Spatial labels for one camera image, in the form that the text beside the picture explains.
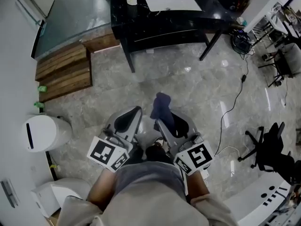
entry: chair wheel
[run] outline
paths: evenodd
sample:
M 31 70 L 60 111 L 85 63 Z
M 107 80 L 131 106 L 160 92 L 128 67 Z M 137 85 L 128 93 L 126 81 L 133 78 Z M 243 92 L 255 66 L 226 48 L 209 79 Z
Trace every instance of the chair wheel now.
M 266 61 L 268 59 L 268 55 L 263 55 L 261 58 Z
M 282 85 L 282 82 L 281 81 L 276 81 L 275 85 L 278 87 L 278 86 Z

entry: white trash can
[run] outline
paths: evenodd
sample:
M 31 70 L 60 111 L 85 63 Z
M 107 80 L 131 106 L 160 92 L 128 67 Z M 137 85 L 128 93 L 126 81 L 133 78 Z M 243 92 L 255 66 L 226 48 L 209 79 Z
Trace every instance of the white trash can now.
M 37 115 L 22 126 L 22 138 L 29 152 L 44 152 L 66 144 L 72 136 L 69 123 L 56 117 Z
M 77 178 L 62 178 L 52 182 L 51 187 L 61 208 L 63 207 L 66 197 L 74 196 L 86 200 L 91 190 L 91 186 L 88 182 Z

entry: gray tile floor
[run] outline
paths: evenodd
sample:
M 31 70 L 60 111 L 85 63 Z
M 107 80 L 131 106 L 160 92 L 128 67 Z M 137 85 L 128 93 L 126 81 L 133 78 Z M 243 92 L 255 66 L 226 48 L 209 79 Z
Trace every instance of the gray tile floor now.
M 109 0 L 55 0 L 35 57 L 79 33 L 111 22 Z
M 150 115 L 157 92 L 172 98 L 171 107 L 193 118 L 203 138 L 216 151 L 220 136 L 220 120 L 229 110 L 240 90 L 240 78 L 247 72 L 246 62 L 235 53 L 224 35 L 204 61 L 198 57 L 203 44 L 183 44 L 156 48 L 154 54 L 134 54 L 136 73 L 131 73 L 122 48 L 112 48 L 92 55 L 94 86 L 46 103 L 46 112 L 61 115 L 73 128 L 72 140 L 51 155 L 60 165 L 60 177 L 83 178 L 94 183 L 102 171 L 87 157 L 93 136 L 99 135 L 109 116 L 130 105 L 140 105 Z M 265 49 L 256 46 L 248 61 L 248 76 L 235 109 L 222 123 L 221 148 L 233 146 L 244 155 L 253 145 L 245 130 L 256 133 L 258 126 L 271 127 L 285 122 L 283 153 L 292 152 L 297 160 L 301 150 L 295 146 L 296 126 L 301 127 L 301 78 L 288 79 L 286 107 L 282 106 L 286 83 L 268 88 L 273 69 L 258 69 L 264 64 Z M 209 190 L 227 199 L 240 192 L 261 174 L 251 169 L 254 157 L 238 162 L 232 148 L 222 151 L 208 168 Z

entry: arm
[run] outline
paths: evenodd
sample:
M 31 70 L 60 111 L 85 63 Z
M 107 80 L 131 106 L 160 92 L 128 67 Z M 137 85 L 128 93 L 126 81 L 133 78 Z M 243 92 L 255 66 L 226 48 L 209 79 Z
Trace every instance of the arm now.
M 188 195 L 190 198 L 197 198 L 205 194 L 209 194 L 208 188 L 206 187 L 202 175 L 199 171 L 196 171 L 187 178 Z
M 208 219 L 210 226 L 238 225 L 230 209 L 209 193 L 199 171 L 187 176 L 187 187 L 191 205 Z
M 104 211 L 114 195 L 115 182 L 115 173 L 108 169 L 103 169 L 97 181 L 91 188 L 87 201 L 97 205 L 102 211 Z

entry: black office chair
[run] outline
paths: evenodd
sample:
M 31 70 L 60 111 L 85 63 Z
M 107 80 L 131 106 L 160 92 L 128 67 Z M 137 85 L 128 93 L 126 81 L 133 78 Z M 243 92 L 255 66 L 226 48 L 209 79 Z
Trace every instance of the black office chair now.
M 257 153 L 255 164 L 251 165 L 251 168 L 258 165 L 260 171 L 279 173 L 289 184 L 300 183 L 301 161 L 295 163 L 290 153 L 288 155 L 281 154 L 283 149 L 281 133 L 284 126 L 284 122 L 281 123 L 280 127 L 274 123 L 268 133 L 264 133 L 264 127 L 259 127 L 261 131 L 259 141 L 249 131 L 246 131 L 246 135 L 251 138 L 255 148 L 245 157 L 239 157 L 238 161 L 243 161 Z
M 294 75 L 290 69 L 289 64 L 287 63 L 287 60 L 284 56 L 284 53 L 279 49 L 277 51 L 277 53 L 270 59 L 268 59 L 267 61 L 270 61 L 271 59 L 274 59 L 274 62 L 268 65 L 263 65 L 263 66 L 259 66 L 258 68 L 263 68 L 263 67 L 267 67 L 267 66 L 273 66 L 277 69 L 277 75 L 274 77 L 274 81 L 269 85 L 269 87 L 272 84 L 276 84 L 276 81 L 281 77 L 282 79 L 284 79 L 284 77 L 289 77 L 289 78 L 293 78 Z

